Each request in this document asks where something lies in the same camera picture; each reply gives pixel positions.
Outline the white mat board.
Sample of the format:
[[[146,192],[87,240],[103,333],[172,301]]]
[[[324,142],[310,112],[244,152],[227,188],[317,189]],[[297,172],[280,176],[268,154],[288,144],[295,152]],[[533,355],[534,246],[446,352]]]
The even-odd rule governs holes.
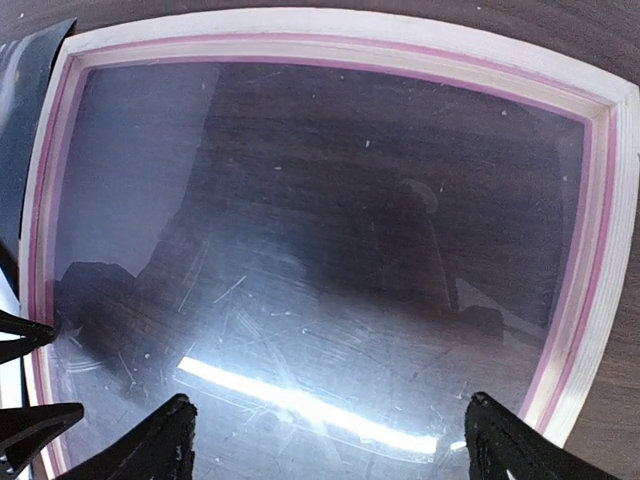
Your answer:
[[[17,314],[19,301],[4,271],[1,271],[1,310]],[[1,408],[19,408],[24,404],[22,393],[22,366],[19,359],[1,365]]]

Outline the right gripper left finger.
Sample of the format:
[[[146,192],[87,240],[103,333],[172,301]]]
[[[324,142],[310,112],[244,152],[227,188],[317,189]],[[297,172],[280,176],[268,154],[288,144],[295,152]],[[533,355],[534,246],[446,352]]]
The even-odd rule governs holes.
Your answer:
[[[190,479],[197,409],[176,394],[117,442],[60,477],[67,480]]]

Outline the dalmatian dog photo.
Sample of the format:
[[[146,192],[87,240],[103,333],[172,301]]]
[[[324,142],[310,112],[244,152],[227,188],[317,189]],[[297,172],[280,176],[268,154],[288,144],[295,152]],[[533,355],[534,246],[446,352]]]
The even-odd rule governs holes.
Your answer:
[[[60,45],[76,20],[1,46],[1,244],[16,252],[27,173]]]

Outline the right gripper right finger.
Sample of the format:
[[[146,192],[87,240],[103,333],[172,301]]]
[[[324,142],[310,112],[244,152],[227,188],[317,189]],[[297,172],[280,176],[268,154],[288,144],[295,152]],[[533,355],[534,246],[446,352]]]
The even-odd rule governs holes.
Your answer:
[[[485,392],[472,395],[464,427],[471,479],[616,479],[554,445]]]

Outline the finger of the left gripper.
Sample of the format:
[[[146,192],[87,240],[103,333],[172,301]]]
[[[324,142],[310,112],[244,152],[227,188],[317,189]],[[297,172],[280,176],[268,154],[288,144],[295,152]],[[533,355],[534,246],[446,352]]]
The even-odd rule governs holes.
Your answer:
[[[53,439],[84,416],[80,403],[1,410],[1,474],[19,475]]]
[[[51,326],[32,322],[8,312],[1,312],[1,332],[16,335],[16,339],[1,341],[1,363],[13,361],[52,343],[56,330]]]

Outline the clear acrylic sheet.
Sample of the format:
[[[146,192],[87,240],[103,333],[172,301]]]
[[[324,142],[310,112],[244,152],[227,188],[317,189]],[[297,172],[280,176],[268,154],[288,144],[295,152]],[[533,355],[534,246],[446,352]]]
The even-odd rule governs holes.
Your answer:
[[[64,163],[48,354],[75,467],[177,393],[197,479],[464,479],[518,410],[585,127],[480,92],[269,63],[95,69]]]

